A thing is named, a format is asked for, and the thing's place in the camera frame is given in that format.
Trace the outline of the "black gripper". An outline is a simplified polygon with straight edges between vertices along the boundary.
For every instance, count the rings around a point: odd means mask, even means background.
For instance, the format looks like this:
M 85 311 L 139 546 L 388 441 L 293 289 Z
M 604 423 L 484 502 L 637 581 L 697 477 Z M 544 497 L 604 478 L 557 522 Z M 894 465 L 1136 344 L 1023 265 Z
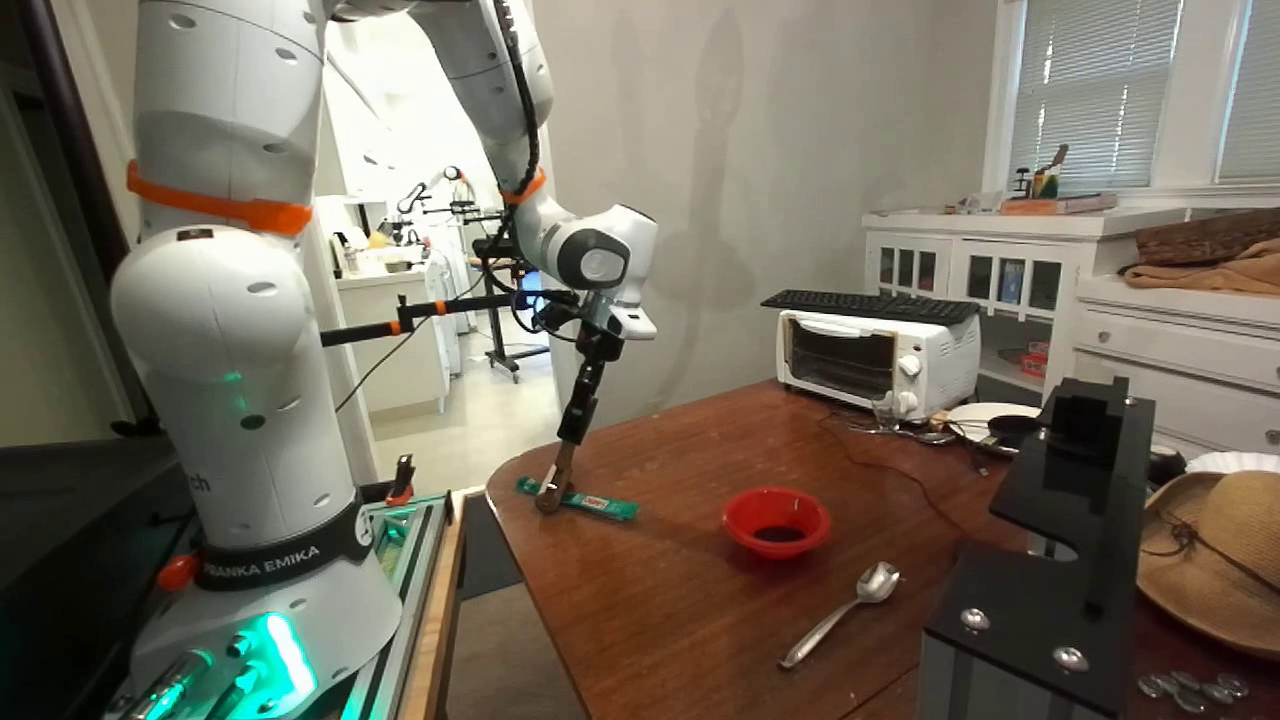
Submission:
M 557 427 L 557 437 L 570 446 L 577 446 L 587 437 L 604 368 L 626 353 L 626 335 L 612 315 L 596 318 L 587 307 L 579 307 L 577 322 L 579 322 L 577 333 L 579 368 Z

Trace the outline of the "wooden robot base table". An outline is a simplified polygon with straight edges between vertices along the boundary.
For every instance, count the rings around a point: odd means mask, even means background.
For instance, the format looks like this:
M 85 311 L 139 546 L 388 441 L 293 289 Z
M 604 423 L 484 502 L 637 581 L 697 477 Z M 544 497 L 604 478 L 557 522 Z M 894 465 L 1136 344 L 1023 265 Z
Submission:
M 413 657 L 407 657 L 395 720 L 450 715 L 462 581 L 463 581 L 463 501 L 450 497 L 439 507 L 432 566 L 419 587 L 419 611 L 413 625 Z

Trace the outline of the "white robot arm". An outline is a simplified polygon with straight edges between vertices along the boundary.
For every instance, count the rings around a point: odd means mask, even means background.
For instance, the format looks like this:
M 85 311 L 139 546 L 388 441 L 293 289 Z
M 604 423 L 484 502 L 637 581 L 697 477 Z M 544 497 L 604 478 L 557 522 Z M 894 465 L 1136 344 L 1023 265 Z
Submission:
M 293 254 L 314 224 L 324 29 L 392 12 L 436 46 L 517 254 L 579 327 L 566 444 L 586 441 L 604 362 L 653 327 L 657 224 L 626 205 L 577 217 L 548 191 L 553 77 L 517 0 L 139 0 L 130 187 L 146 237 L 112 277 L 112 318 L 199 516 L 193 582 L 131 646 L 130 690 L 155 713 L 287 715 L 401 625 L 341 441 L 333 333 Z

